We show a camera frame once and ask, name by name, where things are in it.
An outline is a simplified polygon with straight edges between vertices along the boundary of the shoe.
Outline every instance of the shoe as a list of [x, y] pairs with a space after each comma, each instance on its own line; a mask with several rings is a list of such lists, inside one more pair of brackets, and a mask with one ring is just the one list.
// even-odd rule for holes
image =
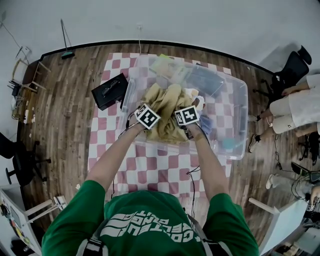
[[268, 180], [266, 181], [265, 188], [269, 190], [271, 187], [274, 189], [276, 186], [272, 184], [271, 178], [279, 176], [279, 174], [270, 174]]
[[257, 136], [258, 136], [257, 134], [254, 134], [252, 136], [251, 142], [250, 142], [249, 147], [248, 147], [248, 152], [249, 153], [252, 153], [253, 151], [255, 151], [257, 145], [259, 144], [259, 141], [256, 141], [256, 137]]
[[258, 122], [258, 117], [257, 117], [257, 115], [249, 114], [249, 115], [248, 115], [248, 122], [257, 123], [257, 122]]
[[265, 188], [266, 188], [267, 190], [269, 190], [269, 189], [271, 188], [271, 186], [272, 186], [271, 178], [272, 178], [273, 176], [274, 176], [273, 174], [270, 174], [268, 180], [266, 181]]

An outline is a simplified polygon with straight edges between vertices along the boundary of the white table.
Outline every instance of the white table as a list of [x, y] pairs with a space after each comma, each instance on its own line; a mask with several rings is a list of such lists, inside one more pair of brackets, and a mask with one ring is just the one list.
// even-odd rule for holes
[[32, 213], [38, 211], [39, 209], [49, 206], [52, 204], [52, 200], [48, 200], [38, 206], [36, 206], [35, 208], [31, 208], [28, 211], [25, 211], [24, 209], [20, 208], [6, 193], [7, 190], [12, 189], [12, 188], [16, 188], [19, 187], [19, 185], [10, 185], [10, 186], [6, 186], [6, 187], [2, 187], [0, 188], [0, 201], [2, 203], [4, 203], [6, 205], [6, 207], [9, 209], [10, 211], [10, 217], [14, 220], [13, 214], [12, 214], [12, 210], [14, 210], [14, 212], [16, 213], [16, 215], [19, 218], [20, 222], [20, 227], [19, 229], [21, 230], [21, 232], [23, 233], [23, 235], [25, 237], [27, 237], [30, 241], [30, 244], [28, 245], [37, 255], [41, 256], [42, 252], [41, 252], [41, 246], [38, 243], [38, 240], [36, 238], [36, 235], [30, 225], [30, 223], [28, 223], [29, 218], [28, 216], [31, 215]]
[[270, 251], [296, 230], [308, 206], [304, 200], [293, 201], [280, 209], [272, 208], [253, 198], [249, 198], [249, 202], [273, 214], [271, 224], [259, 246], [260, 255]]

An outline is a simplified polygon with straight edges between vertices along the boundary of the red and white checkered cloth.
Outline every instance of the red and white checkered cloth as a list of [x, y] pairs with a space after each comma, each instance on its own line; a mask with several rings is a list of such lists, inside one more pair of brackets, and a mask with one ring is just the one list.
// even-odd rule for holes
[[[134, 67], [139, 53], [110, 53], [106, 61], [102, 74], [101, 84], [123, 73], [127, 78]], [[231, 70], [213, 64], [195, 60], [173, 57], [181, 62], [200, 63], [214, 71], [224, 72], [231, 75]], [[218, 98], [211, 102], [210, 97], [205, 97], [205, 108], [207, 114], [216, 124], [216, 129], [212, 130], [211, 139], [228, 137], [228, 133], [233, 133], [232, 110], [228, 104], [220, 103], [220, 97], [228, 97], [232, 104], [232, 97], [228, 87], [225, 87]], [[102, 154], [116, 141], [122, 132], [118, 128], [121, 116], [120, 103], [101, 111], [97, 105], [94, 108], [94, 115], [91, 124], [91, 135], [88, 153], [88, 170], [90, 170]], [[223, 166], [226, 176], [230, 176], [232, 161], [223, 155], [217, 156]], [[195, 190], [188, 171], [198, 166], [198, 156], [190, 154], [186, 149], [181, 148], [179, 152], [172, 152], [157, 149], [156, 146], [142, 146], [132, 144], [121, 164], [121, 167], [114, 179], [114, 190], [118, 192], [133, 192], [137, 190], [154, 190], [173, 194], [177, 197], [205, 197], [205, 189], [200, 172], [193, 172]]]

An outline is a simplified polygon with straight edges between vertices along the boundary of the white wall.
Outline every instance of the white wall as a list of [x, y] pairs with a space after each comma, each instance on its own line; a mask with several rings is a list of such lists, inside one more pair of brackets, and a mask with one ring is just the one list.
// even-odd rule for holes
[[[0, 18], [34, 61], [64, 47], [63, 18], [71, 43], [138, 39], [168, 41], [228, 53], [279, 70], [290, 51], [304, 45], [320, 67], [318, 0], [0, 0]], [[19, 48], [0, 28], [0, 132], [17, 129], [7, 87]], [[0, 157], [0, 185], [7, 182]]]

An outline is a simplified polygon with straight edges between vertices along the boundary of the black box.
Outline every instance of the black box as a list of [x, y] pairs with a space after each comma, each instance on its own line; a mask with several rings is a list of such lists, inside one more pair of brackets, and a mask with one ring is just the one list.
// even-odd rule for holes
[[[106, 94], [103, 96], [103, 92], [110, 88], [113, 82], [119, 81], [117, 84], [114, 85]], [[97, 104], [98, 108], [101, 110], [105, 110], [109, 108], [116, 102], [120, 102], [125, 98], [126, 91], [128, 87], [128, 81], [123, 73], [111, 78], [110, 80], [104, 82], [103, 84], [99, 85], [97, 88], [94, 88], [91, 92], [95, 103]]]

